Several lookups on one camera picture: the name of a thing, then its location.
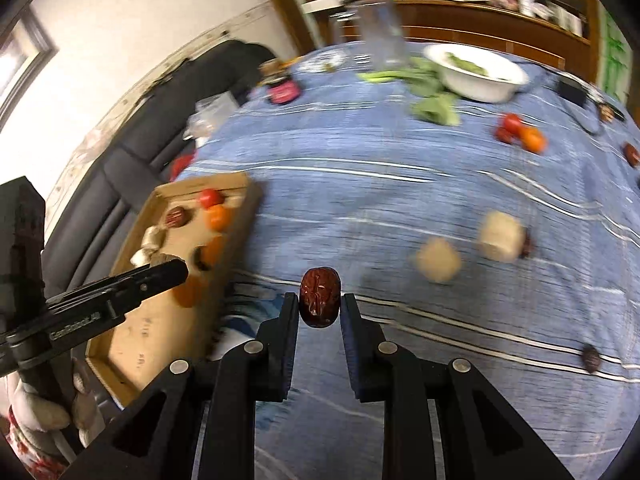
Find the glass pitcher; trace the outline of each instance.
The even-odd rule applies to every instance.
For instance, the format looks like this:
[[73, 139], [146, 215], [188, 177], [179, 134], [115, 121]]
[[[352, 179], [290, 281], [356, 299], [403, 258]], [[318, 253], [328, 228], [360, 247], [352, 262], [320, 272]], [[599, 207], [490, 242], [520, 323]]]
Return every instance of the glass pitcher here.
[[343, 12], [331, 16], [335, 44], [346, 42], [348, 35], [344, 25], [347, 22], [355, 22], [358, 26], [360, 39], [364, 42], [358, 50], [369, 57], [373, 70], [398, 70], [408, 65], [409, 51], [394, 0], [357, 0], [345, 6]]

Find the wooden sideboard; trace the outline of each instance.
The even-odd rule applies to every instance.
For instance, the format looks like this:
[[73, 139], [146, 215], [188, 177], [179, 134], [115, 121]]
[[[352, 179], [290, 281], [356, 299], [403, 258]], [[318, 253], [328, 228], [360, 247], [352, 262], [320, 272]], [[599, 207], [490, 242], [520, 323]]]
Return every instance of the wooden sideboard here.
[[[409, 41], [471, 44], [567, 70], [586, 81], [596, 79], [591, 42], [544, 20], [443, 0], [399, 0], [396, 4]], [[321, 30], [326, 30], [328, 14], [317, 17]], [[345, 35], [357, 38], [357, 22], [346, 27]]]

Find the white bowl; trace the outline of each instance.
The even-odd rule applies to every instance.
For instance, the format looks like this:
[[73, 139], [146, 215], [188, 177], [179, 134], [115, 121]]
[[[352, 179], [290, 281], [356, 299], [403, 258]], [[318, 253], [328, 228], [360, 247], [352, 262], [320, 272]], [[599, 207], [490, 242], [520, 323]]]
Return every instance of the white bowl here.
[[[487, 70], [488, 76], [462, 70], [449, 61], [452, 53]], [[424, 56], [440, 67], [440, 76], [446, 87], [475, 101], [504, 103], [529, 82], [526, 72], [515, 63], [498, 54], [474, 46], [441, 43], [425, 47]]]

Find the red tomato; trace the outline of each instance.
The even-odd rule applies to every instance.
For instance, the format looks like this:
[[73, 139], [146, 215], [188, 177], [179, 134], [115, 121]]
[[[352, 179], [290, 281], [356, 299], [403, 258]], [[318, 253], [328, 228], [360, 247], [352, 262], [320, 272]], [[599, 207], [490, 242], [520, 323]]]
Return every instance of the red tomato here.
[[506, 142], [507, 144], [513, 144], [513, 136], [510, 132], [507, 131], [506, 128], [498, 128], [494, 136], [496, 139], [500, 140], [500, 142]]
[[522, 130], [522, 121], [516, 114], [506, 114], [502, 118], [502, 126], [511, 134], [516, 137], [520, 136]]
[[225, 201], [225, 196], [220, 193], [217, 189], [203, 189], [200, 192], [200, 196], [198, 197], [200, 201], [200, 205], [203, 209], [209, 209], [218, 204], [222, 204]]

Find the jar lid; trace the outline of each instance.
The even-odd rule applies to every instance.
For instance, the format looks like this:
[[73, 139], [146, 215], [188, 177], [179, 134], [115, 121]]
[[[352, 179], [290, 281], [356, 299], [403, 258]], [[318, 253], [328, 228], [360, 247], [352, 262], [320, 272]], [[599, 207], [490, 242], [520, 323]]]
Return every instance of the jar lid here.
[[270, 59], [260, 65], [262, 77], [269, 77], [282, 71], [282, 62], [278, 59]]

